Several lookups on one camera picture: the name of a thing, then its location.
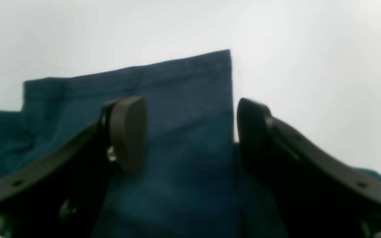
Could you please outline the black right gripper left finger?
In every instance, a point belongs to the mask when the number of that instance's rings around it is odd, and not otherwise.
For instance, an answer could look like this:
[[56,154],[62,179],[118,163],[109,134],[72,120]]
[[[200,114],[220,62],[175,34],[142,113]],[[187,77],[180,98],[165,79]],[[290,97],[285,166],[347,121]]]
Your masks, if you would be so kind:
[[113,175],[139,173],[146,142],[144,97],[108,102],[61,148],[0,179],[0,238],[90,238]]

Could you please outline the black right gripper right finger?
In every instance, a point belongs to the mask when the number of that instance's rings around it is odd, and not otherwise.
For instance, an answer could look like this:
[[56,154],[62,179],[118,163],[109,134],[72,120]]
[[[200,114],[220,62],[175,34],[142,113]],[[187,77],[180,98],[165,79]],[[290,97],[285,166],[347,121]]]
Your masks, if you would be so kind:
[[271,192],[289,238],[381,238],[381,181],[354,169],[242,98],[237,108],[245,172]]

